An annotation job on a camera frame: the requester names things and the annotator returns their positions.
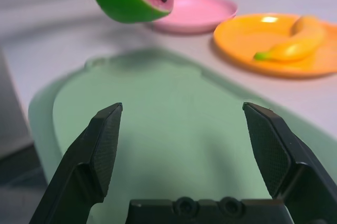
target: orange plate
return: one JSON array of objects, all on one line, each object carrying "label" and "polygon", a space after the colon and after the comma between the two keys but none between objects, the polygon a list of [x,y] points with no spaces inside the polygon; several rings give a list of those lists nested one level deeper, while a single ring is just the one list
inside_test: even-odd
[{"label": "orange plate", "polygon": [[312,56],[291,63],[256,61],[256,52],[269,50],[287,39],[289,30],[299,16],[255,14],[238,16],[222,22],[214,32],[214,41],[221,56],[255,72],[279,77],[319,77],[337,72],[337,25],[322,22],[326,41]]}]

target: green cutting board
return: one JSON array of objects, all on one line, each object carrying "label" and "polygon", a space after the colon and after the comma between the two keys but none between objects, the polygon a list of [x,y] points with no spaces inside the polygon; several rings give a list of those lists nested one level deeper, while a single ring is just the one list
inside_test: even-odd
[{"label": "green cutting board", "polygon": [[39,92],[29,123],[47,180],[97,111],[123,103],[116,162],[88,223],[124,224],[130,199],[269,198],[242,104],[272,108],[337,181],[337,141],[303,118],[161,49],[93,60]]}]

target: white table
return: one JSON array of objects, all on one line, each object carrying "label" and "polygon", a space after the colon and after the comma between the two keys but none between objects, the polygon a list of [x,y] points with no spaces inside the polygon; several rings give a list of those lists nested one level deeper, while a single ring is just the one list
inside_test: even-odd
[{"label": "white table", "polygon": [[[234,0],[239,14],[313,14],[337,22],[336,0]],[[0,44],[24,113],[42,87],[89,58],[160,45],[180,52],[260,97],[305,118],[337,139],[337,76],[289,81],[242,71],[209,50],[211,34],[181,37],[108,19],[95,0],[65,0],[0,12]]]}]

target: pink plate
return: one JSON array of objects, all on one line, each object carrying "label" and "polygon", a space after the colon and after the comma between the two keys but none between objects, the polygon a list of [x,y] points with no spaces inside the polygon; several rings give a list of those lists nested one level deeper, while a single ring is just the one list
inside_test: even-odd
[{"label": "pink plate", "polygon": [[172,12],[152,24],[175,33],[205,33],[236,15],[237,5],[230,0],[174,0]]}]

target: banana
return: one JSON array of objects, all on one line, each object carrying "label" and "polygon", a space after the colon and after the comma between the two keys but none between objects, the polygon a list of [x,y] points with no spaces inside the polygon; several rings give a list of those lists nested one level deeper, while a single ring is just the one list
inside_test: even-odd
[{"label": "banana", "polygon": [[256,60],[295,61],[312,55],[325,39],[324,27],[314,16],[302,16],[292,26],[292,36],[268,52],[257,52]]}]

